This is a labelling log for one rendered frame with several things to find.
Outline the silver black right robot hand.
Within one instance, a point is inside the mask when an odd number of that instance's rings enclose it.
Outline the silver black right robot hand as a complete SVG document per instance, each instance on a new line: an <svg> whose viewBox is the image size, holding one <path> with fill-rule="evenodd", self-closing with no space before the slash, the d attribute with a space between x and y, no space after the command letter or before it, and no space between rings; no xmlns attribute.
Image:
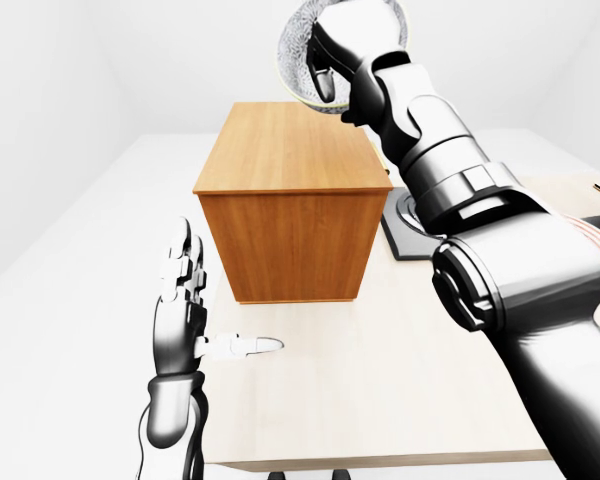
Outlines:
<svg viewBox="0 0 600 480"><path fill-rule="evenodd" d="M359 68L384 56L408 58L408 25L399 0L339 0L312 14L306 64L320 100L336 99L334 76L351 83Z"/></svg>

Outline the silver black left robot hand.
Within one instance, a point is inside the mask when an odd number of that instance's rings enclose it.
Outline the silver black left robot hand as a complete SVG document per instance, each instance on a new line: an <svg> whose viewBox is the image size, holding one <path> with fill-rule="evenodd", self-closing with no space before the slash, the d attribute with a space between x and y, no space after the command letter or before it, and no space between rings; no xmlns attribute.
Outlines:
<svg viewBox="0 0 600 480"><path fill-rule="evenodd" d="M205 335L208 311L201 292L206 287L204 247L180 217L162 261L161 293L154 314L153 355L160 376L192 373L204 356L213 360L237 360L279 351L284 343L270 337L242 337L222 333Z"/></svg>

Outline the grey patterned bowl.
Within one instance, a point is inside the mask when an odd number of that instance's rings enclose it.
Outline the grey patterned bowl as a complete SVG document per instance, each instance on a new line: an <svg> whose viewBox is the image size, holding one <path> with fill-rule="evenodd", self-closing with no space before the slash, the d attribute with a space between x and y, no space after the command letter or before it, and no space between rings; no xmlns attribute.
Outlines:
<svg viewBox="0 0 600 480"><path fill-rule="evenodd" d="M307 42L312 14L339 0L305 0L283 28L277 47L277 71L285 88L300 102L320 113L339 115L350 107L352 83L336 74L336 99L323 103L311 81L306 64Z"/></svg>

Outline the wooden cabinet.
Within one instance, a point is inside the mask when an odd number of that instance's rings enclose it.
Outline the wooden cabinet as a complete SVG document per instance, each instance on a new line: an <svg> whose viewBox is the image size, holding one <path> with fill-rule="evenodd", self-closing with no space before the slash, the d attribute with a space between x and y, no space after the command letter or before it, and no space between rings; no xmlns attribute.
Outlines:
<svg viewBox="0 0 600 480"><path fill-rule="evenodd" d="M238 102L194 191L234 298L255 304L356 298L391 187L362 130Z"/></svg>

